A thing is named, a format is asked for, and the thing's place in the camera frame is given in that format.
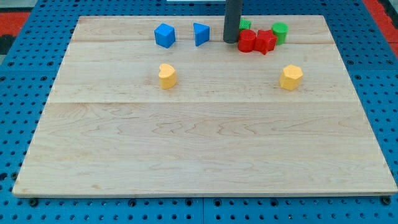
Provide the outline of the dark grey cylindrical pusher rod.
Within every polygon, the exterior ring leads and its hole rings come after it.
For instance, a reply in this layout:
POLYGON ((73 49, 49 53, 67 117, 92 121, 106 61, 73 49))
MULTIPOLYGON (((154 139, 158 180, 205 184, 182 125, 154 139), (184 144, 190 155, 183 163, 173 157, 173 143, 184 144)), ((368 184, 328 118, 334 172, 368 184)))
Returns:
POLYGON ((234 44, 239 39, 239 24, 243 0, 226 0, 224 11, 223 41, 234 44))

